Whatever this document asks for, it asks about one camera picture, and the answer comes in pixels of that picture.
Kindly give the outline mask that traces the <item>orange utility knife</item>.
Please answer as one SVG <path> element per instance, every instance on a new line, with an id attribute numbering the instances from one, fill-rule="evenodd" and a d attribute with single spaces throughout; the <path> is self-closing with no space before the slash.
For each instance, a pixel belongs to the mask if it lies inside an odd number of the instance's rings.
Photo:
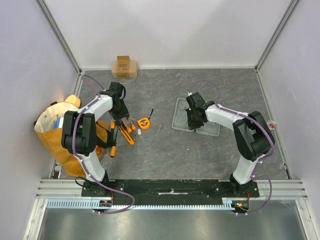
<path id="1" fill-rule="evenodd" d="M 130 135 L 130 131 L 129 129 L 125 126 L 125 125 L 122 125 L 122 124 L 116 124 L 117 128 L 120 130 L 121 134 L 124 136 L 124 138 L 127 140 L 127 142 L 130 144 L 130 145 L 134 145 L 135 144 L 135 141 L 134 139 L 131 137 Z"/>

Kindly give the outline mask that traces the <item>orange pliers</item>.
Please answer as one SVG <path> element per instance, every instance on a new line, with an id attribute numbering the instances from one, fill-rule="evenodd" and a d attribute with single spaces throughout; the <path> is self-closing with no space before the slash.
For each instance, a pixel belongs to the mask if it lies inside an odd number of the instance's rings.
<path id="1" fill-rule="evenodd" d="M 138 129 L 139 129 L 138 122 L 134 118 L 130 118 L 130 117 L 128 119 L 125 118 L 123 122 L 124 122 L 124 125 L 126 127 L 126 131 L 130 135 L 130 137 L 133 138 L 133 139 L 137 139 L 139 137 L 139 134 L 138 134 Z"/>

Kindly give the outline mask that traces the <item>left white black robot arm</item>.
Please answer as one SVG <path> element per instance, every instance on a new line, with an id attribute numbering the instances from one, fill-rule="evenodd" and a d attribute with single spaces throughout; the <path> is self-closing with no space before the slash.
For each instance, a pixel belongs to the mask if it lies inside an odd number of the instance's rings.
<path id="1" fill-rule="evenodd" d="M 129 137 L 130 114 L 124 102 L 126 93 L 121 83 L 111 82 L 109 89 L 99 91 L 90 103 L 77 111 L 66 111 L 63 117 L 61 145 L 78 160 L 86 180 L 94 183 L 92 190 L 101 197 L 106 196 L 111 188 L 108 174 L 96 153 L 96 123 L 109 112 L 116 127 Z"/>

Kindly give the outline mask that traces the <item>grey plastic tool case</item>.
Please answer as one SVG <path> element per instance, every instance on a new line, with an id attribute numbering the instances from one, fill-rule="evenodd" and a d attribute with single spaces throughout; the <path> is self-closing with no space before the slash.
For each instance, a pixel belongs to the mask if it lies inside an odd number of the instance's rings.
<path id="1" fill-rule="evenodd" d="M 220 125 L 214 122 L 206 122 L 204 126 L 197 129 L 189 129 L 186 109 L 189 107 L 185 98 L 179 97 L 176 100 L 171 127 L 173 130 L 197 133 L 199 135 L 218 137 L 220 135 Z"/>

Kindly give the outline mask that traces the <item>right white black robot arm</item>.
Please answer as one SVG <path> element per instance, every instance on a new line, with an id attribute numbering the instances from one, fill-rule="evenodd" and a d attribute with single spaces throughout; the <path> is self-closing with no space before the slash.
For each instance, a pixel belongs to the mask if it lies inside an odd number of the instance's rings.
<path id="1" fill-rule="evenodd" d="M 205 123 L 216 123 L 233 131 L 240 158 L 230 175 L 229 191 L 235 197 L 242 196 L 253 182 L 258 162 L 275 151 L 275 139 L 258 111 L 243 113 L 215 101 L 205 102 L 198 93 L 188 93 L 186 98 L 187 124 L 191 130 Z"/>

